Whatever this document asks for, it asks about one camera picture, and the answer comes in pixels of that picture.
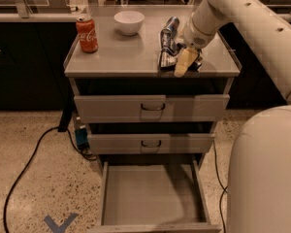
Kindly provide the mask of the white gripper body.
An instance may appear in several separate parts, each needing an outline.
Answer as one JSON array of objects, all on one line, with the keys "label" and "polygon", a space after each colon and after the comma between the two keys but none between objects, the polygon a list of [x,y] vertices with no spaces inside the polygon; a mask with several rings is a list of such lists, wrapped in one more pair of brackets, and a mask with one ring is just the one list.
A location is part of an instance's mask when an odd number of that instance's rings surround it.
[{"label": "white gripper body", "polygon": [[216,32],[229,22],[208,0],[203,0],[185,23],[182,31],[184,43],[190,48],[203,49]]}]

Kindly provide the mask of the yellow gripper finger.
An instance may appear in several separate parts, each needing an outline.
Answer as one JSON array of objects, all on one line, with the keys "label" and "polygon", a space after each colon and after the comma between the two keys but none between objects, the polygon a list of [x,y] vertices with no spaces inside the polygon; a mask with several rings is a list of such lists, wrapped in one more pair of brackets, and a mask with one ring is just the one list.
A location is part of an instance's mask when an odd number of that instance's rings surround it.
[{"label": "yellow gripper finger", "polygon": [[181,49],[178,54],[174,75],[177,78],[183,77],[188,68],[196,61],[198,55],[199,53],[196,48],[186,47]]}]

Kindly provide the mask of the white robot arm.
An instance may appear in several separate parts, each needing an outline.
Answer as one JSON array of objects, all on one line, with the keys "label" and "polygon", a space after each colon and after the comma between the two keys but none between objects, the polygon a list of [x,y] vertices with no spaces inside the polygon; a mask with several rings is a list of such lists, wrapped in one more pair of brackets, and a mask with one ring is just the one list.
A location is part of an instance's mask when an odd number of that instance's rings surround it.
[{"label": "white robot arm", "polygon": [[175,74],[183,76],[227,22],[236,25],[287,103],[253,116],[234,142],[226,233],[291,233],[291,24],[259,0],[202,0],[183,28],[186,47]]}]

